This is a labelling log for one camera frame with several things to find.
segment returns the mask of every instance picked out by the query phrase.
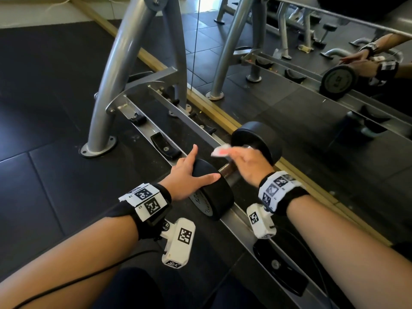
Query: forearm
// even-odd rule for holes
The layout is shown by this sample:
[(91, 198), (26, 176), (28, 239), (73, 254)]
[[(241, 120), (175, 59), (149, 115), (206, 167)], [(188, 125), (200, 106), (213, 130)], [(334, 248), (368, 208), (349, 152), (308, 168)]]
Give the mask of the forearm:
[(397, 34), (388, 34), (380, 37), (378, 40), (375, 41), (378, 50), (376, 54), (386, 52), (389, 49), (402, 44), (411, 38), (407, 36), (397, 35)]
[(412, 264), (311, 196), (294, 199), (287, 216), (357, 308), (412, 308)]
[[(0, 308), (126, 258), (138, 241), (130, 216), (103, 218), (33, 260), (0, 283)], [(25, 308), (88, 308), (117, 268), (44, 296)]]
[(412, 63), (399, 65), (395, 78), (412, 79)]

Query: wooden trim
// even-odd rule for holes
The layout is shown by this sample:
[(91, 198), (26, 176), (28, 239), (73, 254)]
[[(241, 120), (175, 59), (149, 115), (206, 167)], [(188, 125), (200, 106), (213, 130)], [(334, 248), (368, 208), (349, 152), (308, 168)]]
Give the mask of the wooden trim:
[[(0, 0), (0, 5), (6, 4), (56, 4), (65, 0)], [(84, 0), (86, 3), (92, 2), (110, 2), (109, 0)], [(113, 0), (114, 2), (129, 2), (130, 0)]]
[[(101, 17), (92, 9), (87, 9), (89, 6), (81, 0), (72, 0), (72, 3), (77, 6), (81, 11), (83, 11), (90, 18), (95, 20), (101, 27), (108, 31), (111, 35), (115, 36), (117, 34), (117, 29), (115, 26), (110, 24), (106, 19)], [(154, 71), (161, 71), (167, 67), (161, 63), (157, 58), (152, 56), (144, 49), (140, 49), (138, 57), (151, 69)], [(188, 100), (192, 102), (196, 107), (213, 119), (219, 126), (226, 130), (229, 134), (232, 134), (233, 131), (238, 129), (241, 124), (225, 113), (221, 108), (216, 104), (208, 100), (204, 95), (198, 92), (196, 89), (192, 88), (188, 84)], [(301, 181), (308, 192), (316, 198), (319, 202), (324, 204), (326, 207), (330, 208), (332, 211), (336, 212), (338, 215), (344, 217), (345, 219), (355, 223), (360, 228), (365, 230), (367, 233), (372, 235), (374, 238), (379, 240), (385, 245), (391, 245), (392, 243), (383, 237), (380, 233), (374, 230), (370, 225), (348, 209), (345, 205), (340, 203), (335, 197), (330, 193), (322, 189), (318, 184), (312, 181), (308, 176), (303, 172), (299, 171), (291, 163), (289, 163), (284, 158), (281, 158), (275, 165), (281, 170), (287, 171), (293, 177)]]

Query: black cable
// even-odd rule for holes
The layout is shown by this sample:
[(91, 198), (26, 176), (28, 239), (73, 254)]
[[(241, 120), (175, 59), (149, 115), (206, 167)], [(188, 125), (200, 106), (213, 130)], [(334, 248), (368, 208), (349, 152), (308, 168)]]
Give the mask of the black cable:
[(323, 280), (322, 272), (319, 269), (318, 264), (316, 263), (316, 260), (313, 258), (312, 253), (309, 251), (309, 249), (306, 248), (306, 246), (302, 243), (302, 241), (300, 239), (298, 239), (297, 236), (295, 234), (293, 234), (291, 231), (289, 231), (286, 228), (280, 227), (278, 225), (275, 225), (275, 228), (282, 229), (282, 230), (286, 231), (287, 233), (289, 233), (290, 235), (292, 235), (297, 240), (297, 242), (306, 250), (306, 252), (308, 253), (310, 259), (312, 260), (313, 264), (315, 265), (316, 269), (319, 272), (319, 275), (320, 275), (321, 280), (322, 280), (323, 288), (325, 289), (325, 294), (327, 296), (327, 300), (329, 301), (330, 309), (333, 309), (332, 300), (329, 296), (329, 292), (327, 291), (325, 280)]
[(160, 250), (144, 250), (144, 251), (142, 251), (142, 252), (133, 254), (133, 255), (131, 255), (131, 256), (123, 259), (123, 260), (120, 260), (120, 261), (116, 262), (115, 264), (113, 264), (113, 265), (111, 265), (111, 266), (108, 266), (108, 267), (103, 268), (103, 269), (101, 269), (101, 270), (98, 270), (98, 271), (96, 271), (96, 272), (90, 273), (90, 274), (88, 274), (88, 275), (82, 276), (81, 278), (74, 279), (74, 280), (72, 280), (72, 281), (70, 281), (70, 282), (61, 284), (61, 285), (59, 285), (59, 286), (53, 287), (53, 288), (51, 288), (51, 289), (49, 289), (49, 290), (47, 290), (47, 291), (45, 291), (45, 292), (41, 292), (40, 294), (34, 295), (34, 296), (26, 299), (25, 301), (21, 302), (21, 303), (18, 304), (17, 306), (13, 307), (13, 309), (21, 308), (21, 307), (27, 305), (28, 303), (30, 303), (30, 302), (32, 302), (32, 301), (34, 301), (34, 300), (36, 300), (36, 299), (39, 299), (39, 298), (41, 298), (41, 297), (43, 297), (43, 296), (46, 296), (46, 295), (49, 295), (49, 294), (51, 294), (51, 293), (53, 293), (53, 292), (55, 292), (55, 291), (59, 291), (59, 290), (61, 290), (62, 288), (68, 287), (68, 286), (73, 285), (73, 284), (75, 284), (75, 283), (78, 283), (78, 282), (80, 282), (80, 281), (89, 279), (89, 278), (91, 278), (92, 276), (98, 275), (98, 274), (100, 274), (100, 273), (102, 273), (102, 272), (105, 272), (105, 271), (107, 271), (107, 270), (110, 270), (111, 268), (114, 268), (114, 267), (116, 267), (116, 266), (118, 266), (118, 265), (121, 265), (122, 263), (124, 263), (124, 262), (126, 262), (126, 261), (128, 261), (128, 260), (131, 260), (132, 258), (135, 258), (135, 257), (137, 257), (137, 256), (140, 256), (141, 254), (147, 254), (147, 253), (160, 253), (160, 254), (163, 254), (163, 252), (160, 251)]

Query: person's right hand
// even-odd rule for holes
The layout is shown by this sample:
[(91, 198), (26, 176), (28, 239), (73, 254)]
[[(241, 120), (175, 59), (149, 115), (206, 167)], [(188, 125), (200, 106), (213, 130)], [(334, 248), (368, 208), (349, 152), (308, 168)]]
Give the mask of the person's right hand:
[(259, 150), (244, 147), (232, 147), (229, 156), (235, 162), (240, 174), (250, 185), (259, 187), (262, 179), (273, 172), (273, 167)]
[(363, 61), (366, 60), (368, 58), (369, 55), (369, 51), (368, 50), (362, 50), (358, 53), (355, 54), (351, 54), (347, 57), (342, 57), (339, 61), (339, 64), (349, 64), (352, 63), (354, 61)]

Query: black and white square marker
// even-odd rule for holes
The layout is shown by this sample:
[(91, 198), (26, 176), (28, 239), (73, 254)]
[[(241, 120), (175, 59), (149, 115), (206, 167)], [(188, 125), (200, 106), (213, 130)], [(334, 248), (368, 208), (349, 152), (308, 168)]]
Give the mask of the black and white square marker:
[(266, 205), (270, 205), (270, 196), (267, 195), (266, 193), (263, 193), (263, 197), (262, 197), (262, 201), (266, 204)]
[(277, 191), (279, 191), (279, 188), (277, 188), (274, 184), (271, 184), (266, 189), (266, 193), (268, 193), (271, 197), (273, 197), (276, 194)]
[(255, 224), (256, 222), (259, 221), (259, 218), (258, 218), (256, 212), (254, 212), (254, 213), (252, 213), (251, 215), (249, 215), (249, 218), (250, 218), (250, 222), (251, 222), (252, 224)]
[(135, 195), (140, 198), (141, 200), (146, 199), (149, 196), (152, 196), (153, 193), (150, 191), (147, 191), (146, 189), (141, 189), (139, 192), (135, 193)]
[(283, 187), (288, 181), (284, 178), (284, 177), (278, 177), (274, 183), (278, 186), (278, 187)]
[(156, 198), (151, 198), (143, 203), (150, 215), (154, 214), (160, 209), (159, 203), (156, 201)]
[(291, 175), (283, 175), (282, 177), (284, 177), (286, 180), (289, 181), (295, 181), (296, 179), (294, 177), (292, 177)]
[(184, 228), (180, 229), (178, 240), (190, 244), (190, 239), (192, 238), (192, 231), (186, 230)]
[(166, 265), (172, 266), (173, 268), (179, 268), (179, 267), (182, 266), (180, 263), (177, 263), (177, 262), (174, 262), (174, 261), (171, 261), (171, 260), (166, 262)]

